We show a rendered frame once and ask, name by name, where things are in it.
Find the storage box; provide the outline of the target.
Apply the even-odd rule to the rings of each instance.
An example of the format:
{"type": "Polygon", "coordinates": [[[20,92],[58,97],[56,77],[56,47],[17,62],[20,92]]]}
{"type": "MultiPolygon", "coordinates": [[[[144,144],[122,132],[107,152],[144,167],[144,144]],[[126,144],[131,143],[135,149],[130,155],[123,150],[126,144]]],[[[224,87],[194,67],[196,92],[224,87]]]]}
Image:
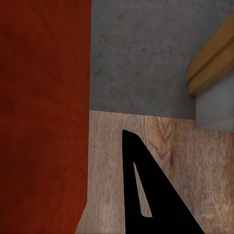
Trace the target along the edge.
{"type": "Polygon", "coordinates": [[[92,0],[0,0],[0,234],[74,234],[87,205],[92,0]]]}

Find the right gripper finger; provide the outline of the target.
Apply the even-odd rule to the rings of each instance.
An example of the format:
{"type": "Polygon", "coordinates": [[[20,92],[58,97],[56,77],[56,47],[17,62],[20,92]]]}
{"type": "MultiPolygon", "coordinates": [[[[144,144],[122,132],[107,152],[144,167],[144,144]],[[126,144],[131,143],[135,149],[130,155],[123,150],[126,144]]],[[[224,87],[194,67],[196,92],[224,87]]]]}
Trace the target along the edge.
{"type": "Polygon", "coordinates": [[[122,131],[126,234],[205,234],[140,137],[122,131]],[[141,214],[134,163],[153,217],[141,214]]]}

